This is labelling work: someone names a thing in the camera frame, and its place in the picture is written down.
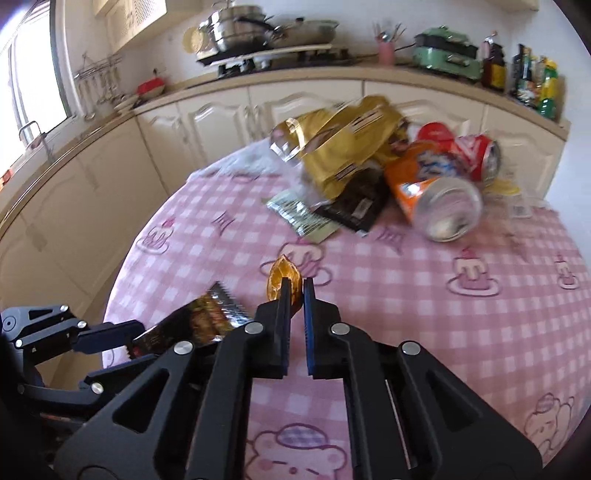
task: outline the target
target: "metal bolt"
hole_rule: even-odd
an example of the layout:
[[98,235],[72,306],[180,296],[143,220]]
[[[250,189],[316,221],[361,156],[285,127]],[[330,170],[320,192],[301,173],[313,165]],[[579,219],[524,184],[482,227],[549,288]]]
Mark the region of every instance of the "metal bolt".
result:
[[265,326],[260,322],[251,322],[247,323],[244,327],[244,331],[246,333],[250,333],[251,335],[256,335],[257,333],[261,333],[265,329]]
[[186,340],[177,343],[174,346],[174,353],[177,355],[187,355],[187,353],[191,353],[193,351],[193,344]]
[[335,323],[330,327],[330,331],[335,335],[347,335],[351,331],[351,327],[346,323]]
[[404,342],[402,344],[402,351],[407,355],[418,355],[421,351],[421,346],[417,342]]
[[103,393],[105,391],[105,389],[103,388],[103,385],[98,383],[98,382],[94,382],[91,386],[90,389],[96,393],[97,395],[100,395],[101,393]]

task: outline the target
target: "snack wrapper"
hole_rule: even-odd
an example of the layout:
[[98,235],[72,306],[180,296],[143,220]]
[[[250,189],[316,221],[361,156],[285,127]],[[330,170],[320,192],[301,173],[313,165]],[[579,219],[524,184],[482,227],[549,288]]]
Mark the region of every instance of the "snack wrapper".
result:
[[134,359],[149,353],[162,355],[181,340],[197,345],[220,342],[228,332],[251,321],[221,283],[215,282],[204,295],[131,340],[127,351]]
[[319,244],[336,232],[339,225],[312,212],[293,192],[285,190],[267,201],[267,207],[277,212],[306,240]]
[[290,118],[271,133],[292,192],[312,212],[366,234],[389,198],[382,168],[406,120],[383,96]]
[[291,280],[291,316],[293,317],[304,303],[304,281],[297,267],[289,258],[282,255],[273,263],[267,279],[267,299],[269,301],[279,298],[281,282],[284,277]]

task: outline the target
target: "cabinet handle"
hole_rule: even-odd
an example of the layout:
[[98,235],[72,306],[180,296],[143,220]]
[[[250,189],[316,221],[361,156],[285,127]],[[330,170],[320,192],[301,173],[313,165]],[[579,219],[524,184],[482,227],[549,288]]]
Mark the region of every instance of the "cabinet handle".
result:
[[268,137],[268,134],[265,133],[265,128],[263,127],[263,124],[261,122],[261,106],[260,105],[257,105],[255,107],[255,125],[258,127],[259,136],[261,139]]
[[249,137],[251,137],[251,141],[254,142],[257,140],[256,133],[252,130],[253,127],[253,119],[252,119],[252,109],[250,105],[246,105],[244,107],[244,118],[246,120],[246,130],[248,131]]
[[174,127],[178,129],[181,134],[181,140],[183,140],[183,143],[187,145],[189,143],[189,132],[184,126],[183,119],[177,118],[174,121]]
[[25,236],[31,241],[33,247],[39,252],[42,252],[47,246],[47,239],[33,223],[31,225],[27,225]]

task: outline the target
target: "green snack packet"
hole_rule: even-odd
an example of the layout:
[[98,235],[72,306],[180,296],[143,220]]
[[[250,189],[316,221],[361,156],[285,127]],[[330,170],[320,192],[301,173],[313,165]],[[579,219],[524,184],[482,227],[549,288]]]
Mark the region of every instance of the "green snack packet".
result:
[[267,207],[281,215],[298,236],[319,244],[339,229],[339,224],[312,212],[291,190],[267,201]]

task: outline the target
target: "pink checkered tablecloth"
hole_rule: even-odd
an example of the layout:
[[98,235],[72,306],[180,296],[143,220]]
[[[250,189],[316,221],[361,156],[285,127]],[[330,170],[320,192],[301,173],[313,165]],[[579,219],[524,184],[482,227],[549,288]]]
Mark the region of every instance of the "pink checkered tablecloth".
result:
[[[535,208],[513,235],[489,215],[436,244],[389,205],[368,236],[342,229],[310,245],[261,202],[285,188],[279,177],[189,180],[134,241],[105,321],[151,327],[216,280],[254,314],[270,264],[285,253],[344,322],[384,343],[419,341],[549,461],[591,401],[591,282],[556,212]],[[285,379],[254,382],[247,477],[292,469],[350,480],[342,383],[307,376],[302,312],[290,357]],[[106,367],[126,360],[121,349],[103,354]]]

